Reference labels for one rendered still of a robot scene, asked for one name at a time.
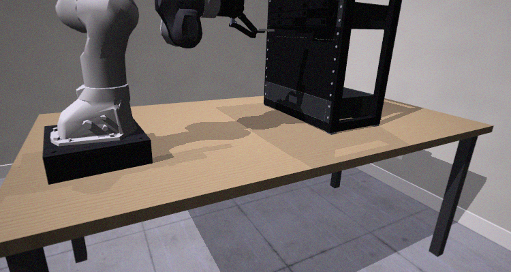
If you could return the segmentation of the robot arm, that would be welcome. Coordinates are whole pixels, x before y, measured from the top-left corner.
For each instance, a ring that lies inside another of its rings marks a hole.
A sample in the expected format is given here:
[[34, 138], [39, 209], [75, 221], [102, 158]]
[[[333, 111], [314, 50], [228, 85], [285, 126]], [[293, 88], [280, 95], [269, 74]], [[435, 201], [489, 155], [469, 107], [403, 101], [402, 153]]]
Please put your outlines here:
[[[200, 18], [216, 18], [221, 0], [155, 0], [167, 44], [194, 48], [202, 39]], [[125, 51], [139, 19], [134, 0], [58, 0], [68, 27], [87, 33], [80, 56], [84, 85], [50, 134], [60, 146], [121, 140], [137, 130], [130, 107]], [[58, 128], [58, 133], [57, 133]]]

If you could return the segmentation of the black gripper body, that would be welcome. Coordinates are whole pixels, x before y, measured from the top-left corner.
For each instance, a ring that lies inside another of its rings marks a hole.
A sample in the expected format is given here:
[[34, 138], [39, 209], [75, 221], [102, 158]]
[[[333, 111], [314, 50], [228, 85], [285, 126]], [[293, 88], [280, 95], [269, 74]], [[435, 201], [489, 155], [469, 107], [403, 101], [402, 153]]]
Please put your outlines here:
[[243, 12], [244, 2], [245, 0], [240, 0], [239, 2], [235, 2], [235, 0], [221, 0], [220, 10], [217, 16], [225, 16], [230, 18], [238, 17], [239, 14], [235, 10], [235, 7], [239, 7]]

